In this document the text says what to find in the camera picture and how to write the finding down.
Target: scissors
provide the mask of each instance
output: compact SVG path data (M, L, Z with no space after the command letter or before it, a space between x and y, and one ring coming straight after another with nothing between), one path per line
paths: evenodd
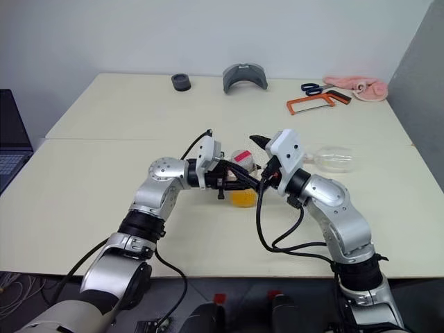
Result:
M333 85L317 85L316 83L304 83L300 86L307 96L320 94L324 89L332 88Z

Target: pink cloth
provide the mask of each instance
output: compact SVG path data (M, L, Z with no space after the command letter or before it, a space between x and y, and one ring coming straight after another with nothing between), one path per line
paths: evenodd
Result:
M353 94L362 101L378 102L389 95L387 84L377 78L346 76L345 78L324 77L324 82L338 88L353 89Z

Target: table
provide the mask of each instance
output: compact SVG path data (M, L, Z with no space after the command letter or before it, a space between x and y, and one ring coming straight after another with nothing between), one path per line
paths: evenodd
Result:
M221 78L191 77L190 91L175 92L169 76L100 74L0 197L0 270L65 274L117 230L149 164L182 155L206 128L227 155L247 148L259 164L266 154L248 136L294 128L309 152L326 144L353 149L352 173L305 168L348 187L377 251L390 258L381 263L385 274L443 277L444 194L389 104L353 99L292 117L285 101L302 96L305 82L270 80L267 91L242 83L225 95ZM215 191L184 191L166 222L160 252L187 275L332 276L324 262L268 253L257 238L254 208L216 197ZM269 191L262 214L270 242L297 213ZM321 239L307 217L283 246ZM316 252L327 254L325 248ZM154 276L176 276L155 259L151 264Z
M0 198L1 270L65 274L92 246L117 230L146 177L163 155L179 156L187 144L165 140L48 139ZM225 151L238 148L227 138ZM244 142L259 163L266 160ZM319 145L307 145L316 150ZM412 146L349 145L357 168L334 176L348 186L368 219L376 249L390 258L390 278L444 276L443 194ZM307 165L309 172L318 172ZM190 276L329 277L322 261L268 253L255 230L254 208L235 208L215 191L179 195L159 241L162 256ZM290 227L296 212L268 191L262 220L268 241ZM309 216L284 245L321 240ZM317 253L327 254L325 248ZM155 259L154 276L175 276ZM79 270L84 273L87 265Z

